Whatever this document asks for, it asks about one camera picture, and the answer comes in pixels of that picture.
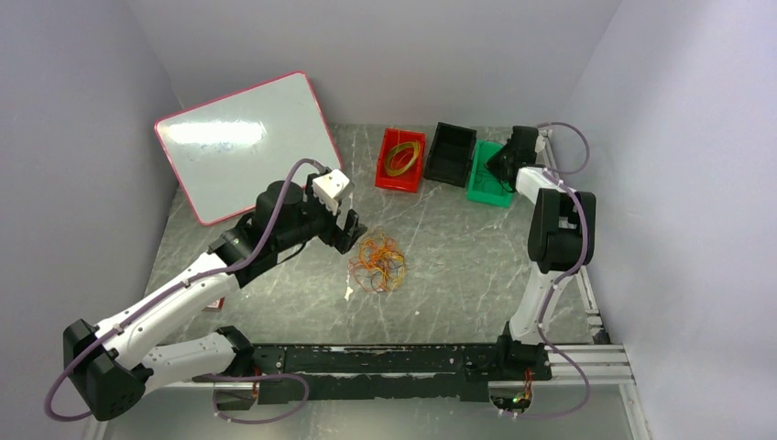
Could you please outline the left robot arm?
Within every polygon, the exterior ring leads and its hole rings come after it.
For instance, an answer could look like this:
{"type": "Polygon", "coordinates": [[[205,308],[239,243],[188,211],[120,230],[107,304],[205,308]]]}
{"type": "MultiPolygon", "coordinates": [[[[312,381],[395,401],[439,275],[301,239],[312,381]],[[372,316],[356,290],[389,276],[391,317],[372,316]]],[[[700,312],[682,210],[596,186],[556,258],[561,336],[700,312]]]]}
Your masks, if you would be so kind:
{"type": "Polygon", "coordinates": [[[274,181],[255,208],[225,230],[177,277],[140,302],[97,324],[64,329],[65,378],[88,414],[108,421],[142,397],[178,380],[222,373],[240,381],[254,367],[254,348],[226,326],[185,343],[164,339],[184,320],[296,256],[313,239],[347,253],[365,234],[356,211],[342,211],[353,183],[339,170],[312,174],[304,185],[274,181]],[[339,217],[345,223],[339,225],[339,217]]]}

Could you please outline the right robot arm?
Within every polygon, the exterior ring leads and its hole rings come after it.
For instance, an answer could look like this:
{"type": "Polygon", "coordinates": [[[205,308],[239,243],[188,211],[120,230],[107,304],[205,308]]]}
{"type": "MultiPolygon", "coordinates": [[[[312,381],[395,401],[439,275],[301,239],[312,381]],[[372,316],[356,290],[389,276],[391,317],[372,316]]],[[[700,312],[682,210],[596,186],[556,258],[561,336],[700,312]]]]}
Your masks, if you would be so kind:
{"type": "Polygon", "coordinates": [[[487,163],[501,182],[533,205],[527,241],[530,281],[494,356],[497,373],[507,380],[544,364],[545,349],[550,346],[545,319],[569,279],[594,254],[596,197],[573,189],[555,170],[537,161],[549,144],[545,129],[550,126],[514,126],[505,145],[487,163]]]}

